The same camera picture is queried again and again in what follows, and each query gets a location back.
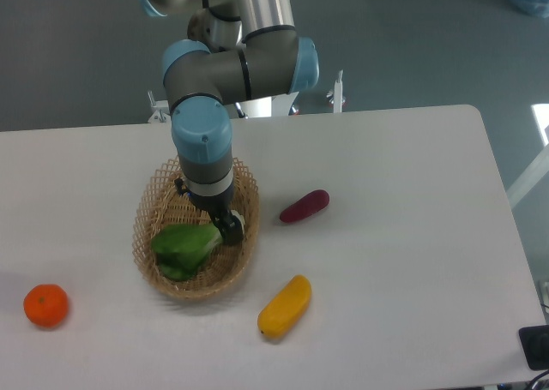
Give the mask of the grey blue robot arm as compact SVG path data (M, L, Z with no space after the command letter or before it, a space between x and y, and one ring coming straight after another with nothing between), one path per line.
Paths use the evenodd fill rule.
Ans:
M234 42L209 27L170 45L162 83L183 180L178 188L208 213L227 245L240 243L244 221L234 213L232 125L227 107L299 93L317 84L311 39L295 29L290 0L139 0L152 17L185 11L233 25Z

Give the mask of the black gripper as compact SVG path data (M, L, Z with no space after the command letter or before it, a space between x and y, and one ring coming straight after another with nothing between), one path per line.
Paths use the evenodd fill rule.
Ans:
M181 177L176 178L174 184L180 196L186 195L194 207L208 213L224 245L234 246L244 240L245 220L240 213L230 209L234 195L232 183L227 189L215 195L199 195L189 189Z

